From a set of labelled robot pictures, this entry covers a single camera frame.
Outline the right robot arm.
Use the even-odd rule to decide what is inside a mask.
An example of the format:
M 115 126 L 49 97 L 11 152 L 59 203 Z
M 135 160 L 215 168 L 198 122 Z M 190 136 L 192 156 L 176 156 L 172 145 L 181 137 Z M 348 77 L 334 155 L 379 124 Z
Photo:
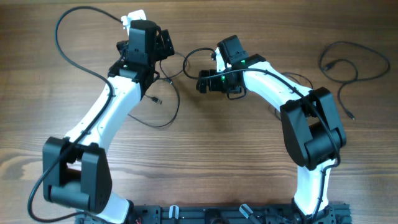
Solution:
M 325 215 L 330 171 L 341 162 L 346 134 L 332 94 L 293 82 L 272 68 L 261 55 L 248 55 L 232 35 L 212 51 L 216 68 L 202 70 L 197 90 L 220 91 L 244 97 L 257 93 L 280 114 L 285 148 L 297 165 L 297 190 L 293 202 L 309 221 Z

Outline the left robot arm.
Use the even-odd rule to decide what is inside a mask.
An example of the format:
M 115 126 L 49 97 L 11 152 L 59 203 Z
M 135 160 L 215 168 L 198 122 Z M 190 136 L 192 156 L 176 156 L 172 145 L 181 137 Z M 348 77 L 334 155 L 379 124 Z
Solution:
M 128 223 L 133 203 L 112 191 L 107 150 L 129 112 L 158 79 L 156 62 L 174 54 L 167 30 L 148 20 L 127 20 L 129 39 L 109 68 L 106 86 L 89 112 L 64 138 L 43 146 L 44 199 L 76 209 L 79 222 Z

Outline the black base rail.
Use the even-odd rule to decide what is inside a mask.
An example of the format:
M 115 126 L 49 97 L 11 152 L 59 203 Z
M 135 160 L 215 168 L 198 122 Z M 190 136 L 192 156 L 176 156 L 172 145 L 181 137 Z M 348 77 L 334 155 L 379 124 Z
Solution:
M 136 206 L 127 223 L 142 224 L 206 224 L 206 223 L 308 223 L 290 204 L 263 207 L 160 207 Z

